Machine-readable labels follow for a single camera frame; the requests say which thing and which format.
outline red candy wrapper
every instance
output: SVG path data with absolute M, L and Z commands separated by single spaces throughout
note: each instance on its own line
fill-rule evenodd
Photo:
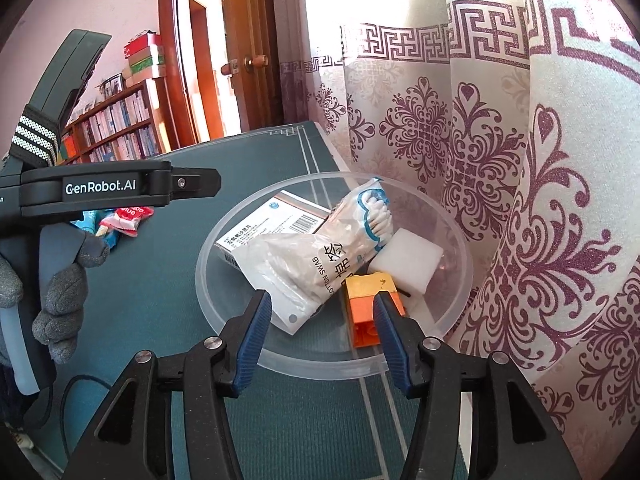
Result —
M 128 236 L 138 236 L 138 224 L 153 213 L 152 207 L 121 207 L 103 218 L 100 225 Z

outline orange toy block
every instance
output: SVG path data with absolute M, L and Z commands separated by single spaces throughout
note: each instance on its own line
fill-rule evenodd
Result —
M 345 280 L 351 339 L 355 348 L 380 344 L 378 331 L 373 322 L 373 298 L 381 290 L 386 290 L 391 295 L 398 312 L 404 316 L 404 306 L 400 301 L 396 284 L 386 272 L 350 276 Z

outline blue gripper pad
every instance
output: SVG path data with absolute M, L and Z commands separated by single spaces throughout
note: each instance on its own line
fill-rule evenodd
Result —
M 236 376 L 231 384 L 231 389 L 236 396 L 251 383 L 270 322 L 271 296 L 265 292 L 238 349 Z
M 388 293 L 387 296 L 393 314 L 401 319 L 391 296 Z M 409 397 L 412 389 L 409 375 L 409 356 L 393 321 L 391 321 L 389 310 L 385 306 L 385 301 L 382 299 L 381 294 L 377 294 L 373 300 L 373 321 L 376 324 L 382 351 L 385 353 L 386 364 L 389 367 L 394 384 L 405 397 Z

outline bowl rim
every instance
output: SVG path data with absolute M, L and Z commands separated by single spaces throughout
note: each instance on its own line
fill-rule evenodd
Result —
M 288 178 L 287 180 L 281 180 L 280 182 L 271 184 L 270 186 L 263 187 L 262 189 L 249 195 L 247 198 L 240 201 L 237 205 L 231 208 L 213 226 L 200 249 L 200 253 L 198 254 L 198 261 L 196 263 L 195 272 L 196 295 L 198 297 L 198 303 L 200 304 L 200 309 L 202 310 L 202 313 L 207 319 L 209 325 L 213 330 L 215 330 L 216 333 L 220 333 L 220 330 L 222 330 L 222 327 L 225 324 L 225 321 L 222 319 L 222 317 L 220 317 L 218 313 L 213 309 L 213 301 L 211 300 L 209 291 L 205 286 L 207 261 L 209 259 L 209 254 L 215 241 L 220 236 L 222 227 L 225 226 L 229 222 L 229 220 L 231 220 L 236 214 L 238 214 L 238 212 L 242 211 L 242 209 L 259 198 L 263 198 L 266 195 L 273 196 L 274 192 L 279 192 L 287 186 L 293 186 L 294 184 L 300 184 L 302 182 L 310 182 L 313 180 L 322 180 L 326 178 L 343 178 L 345 180 L 349 178 L 362 180 L 378 178 L 383 183 L 389 183 L 392 186 L 398 187 L 399 189 L 402 189 L 424 200 L 445 219 L 452 232 L 454 233 L 458 245 L 464 248 L 466 257 L 462 258 L 463 279 L 458 286 L 456 295 L 451 301 L 450 307 L 436 322 L 434 333 L 430 334 L 442 338 L 445 335 L 446 331 L 448 331 L 450 327 L 455 324 L 455 322 L 458 320 L 458 317 L 464 312 L 466 299 L 471 292 L 471 285 L 473 282 L 473 265 L 471 260 L 471 252 L 469 250 L 468 244 L 466 243 L 465 235 L 446 209 L 444 209 L 433 198 L 416 189 L 415 187 L 392 178 L 377 176 L 370 173 L 357 173 L 351 171 L 327 171 L 324 173 L 305 174 L 293 178 Z M 447 316 L 447 314 L 451 311 L 454 305 L 460 303 L 460 298 L 462 295 L 465 296 L 465 299 L 462 303 L 462 309 L 459 313 L 457 313 L 456 319 L 450 321 L 449 319 L 452 316 Z M 450 326 L 443 330 L 443 325 L 445 324 L 444 320 L 446 320 L 446 324 Z M 307 359 L 299 359 L 284 354 L 278 354 L 277 352 L 274 352 L 267 348 L 263 348 L 260 354 L 260 358 L 258 359 L 258 364 L 261 367 L 267 368 L 274 372 L 282 373 L 288 376 L 313 380 L 358 379 L 360 377 L 375 375 L 388 370 L 388 367 L 386 366 L 385 355 L 383 353 L 348 361 L 313 361 Z

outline bookshelf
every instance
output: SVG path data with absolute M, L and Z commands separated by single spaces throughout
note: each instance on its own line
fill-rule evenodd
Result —
M 62 164 L 135 160 L 170 151 L 165 118 L 171 119 L 161 105 L 163 91 L 163 79 L 146 79 L 82 114 L 63 130 L 68 158 Z

